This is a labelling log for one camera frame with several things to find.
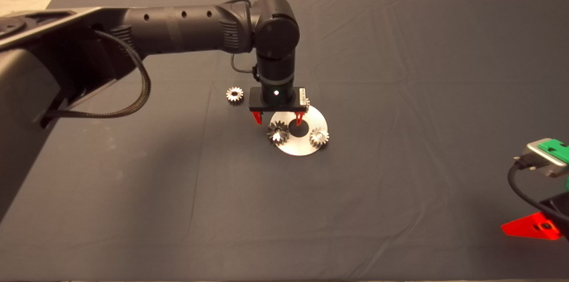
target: green block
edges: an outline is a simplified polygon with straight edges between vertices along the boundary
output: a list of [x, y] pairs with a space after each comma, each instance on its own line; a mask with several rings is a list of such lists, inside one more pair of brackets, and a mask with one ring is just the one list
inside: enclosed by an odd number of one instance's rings
[[569, 164], [569, 145], [563, 144], [559, 140], [549, 140], [538, 145], [543, 152], [556, 157], [557, 159]]

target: black cable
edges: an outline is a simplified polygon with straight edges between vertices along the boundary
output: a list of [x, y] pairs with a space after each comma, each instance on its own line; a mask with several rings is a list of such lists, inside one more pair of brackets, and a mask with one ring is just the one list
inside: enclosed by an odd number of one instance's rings
[[510, 167], [510, 171], [508, 171], [508, 183], [510, 184], [510, 187], [514, 190], [514, 193], [516, 193], [519, 197], [521, 197], [522, 200], [529, 203], [529, 205], [535, 207], [536, 209], [542, 211], [543, 213], [549, 215], [550, 217], [569, 223], [569, 217], [567, 215], [557, 212], [556, 210], [547, 207], [539, 203], [538, 201], [535, 201], [534, 199], [527, 196], [524, 192], [521, 191], [521, 189], [516, 184], [516, 172], [518, 170], [521, 170], [522, 168], [525, 168], [525, 166], [523, 164], [520, 164], [519, 162], [516, 162], [514, 163], [514, 165], [512, 165], [512, 167]]
[[252, 69], [238, 69], [235, 66], [234, 58], [235, 58], [235, 54], [232, 54], [231, 55], [231, 67], [233, 68], [234, 71], [239, 72], [239, 73], [252, 73]]
[[236, 2], [246, 2], [249, 7], [251, 7], [251, 1], [250, 0], [228, 0], [227, 2], [224, 2], [223, 4], [231, 4], [231, 3], [236, 3]]
[[126, 42], [122, 41], [121, 39], [118, 39], [115, 36], [112, 36], [110, 34], [107, 34], [107, 33], [101, 32], [101, 31], [94, 31], [94, 33], [97, 36], [102, 37], [103, 39], [107, 39], [109, 41], [114, 41], [115, 43], [120, 45], [122, 48], [124, 48], [124, 50], [126, 51], [128, 56], [134, 62], [134, 65], [136, 65], [138, 71], [140, 71], [140, 75], [142, 77], [142, 89], [140, 90], [140, 95], [138, 96], [136, 101], [134, 101], [132, 104], [130, 104], [129, 106], [127, 106], [126, 108], [124, 108], [122, 110], [118, 110], [115, 112], [89, 113], [89, 112], [79, 112], [79, 111], [74, 111], [74, 110], [49, 110], [49, 111], [47, 111], [45, 116], [47, 116], [47, 117], [75, 117], [75, 118], [115, 118], [115, 117], [122, 117], [122, 116], [127, 116], [130, 114], [133, 114], [134, 112], [140, 110], [140, 108], [142, 108], [142, 106], [144, 106], [146, 101], [148, 101], [148, 98], [150, 97], [150, 77], [148, 75], [148, 72], [146, 71], [146, 68], [144, 67], [144, 64], [142, 64], [142, 60], [140, 59], [140, 55], [138, 55], [138, 53], [132, 47], [130, 47], [130, 45], [128, 45]]

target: gray table cloth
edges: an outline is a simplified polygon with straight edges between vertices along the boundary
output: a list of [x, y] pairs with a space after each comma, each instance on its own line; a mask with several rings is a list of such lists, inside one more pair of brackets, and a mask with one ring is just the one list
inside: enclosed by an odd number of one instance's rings
[[[0, 280], [569, 278], [566, 240], [500, 230], [535, 211], [508, 187], [512, 157], [569, 140], [569, 0], [288, 1], [325, 150], [288, 156], [228, 105], [256, 85], [228, 54], [151, 56], [138, 113], [57, 123], [0, 223]], [[78, 109], [139, 89], [134, 71]], [[520, 175], [536, 199], [563, 182]]]

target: circular metal plate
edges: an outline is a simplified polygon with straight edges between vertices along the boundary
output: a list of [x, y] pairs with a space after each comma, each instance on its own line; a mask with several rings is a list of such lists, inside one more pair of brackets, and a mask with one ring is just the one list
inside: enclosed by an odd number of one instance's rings
[[[296, 120], [297, 116], [293, 112], [275, 112], [272, 115], [271, 123], [283, 121], [285, 124], [289, 124], [290, 121]], [[289, 135], [289, 139], [282, 145], [277, 146], [279, 150], [290, 154], [291, 156], [307, 156], [318, 151], [310, 144], [310, 132], [315, 128], [322, 128], [328, 131], [328, 124], [326, 119], [314, 106], [309, 106], [309, 110], [305, 113], [302, 120], [309, 125], [309, 131], [306, 135], [302, 137], [296, 137], [292, 134]]]

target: silver gear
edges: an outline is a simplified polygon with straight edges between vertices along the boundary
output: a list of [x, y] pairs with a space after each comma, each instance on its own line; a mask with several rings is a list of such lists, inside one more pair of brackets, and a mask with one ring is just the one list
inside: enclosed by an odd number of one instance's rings
[[315, 148], [320, 148], [330, 140], [330, 134], [322, 128], [315, 128], [310, 133], [310, 144]]
[[282, 145], [289, 139], [289, 127], [282, 121], [273, 122], [267, 127], [269, 142]]
[[243, 89], [240, 87], [232, 87], [225, 92], [225, 97], [227, 98], [227, 102], [231, 105], [238, 105], [243, 102]]

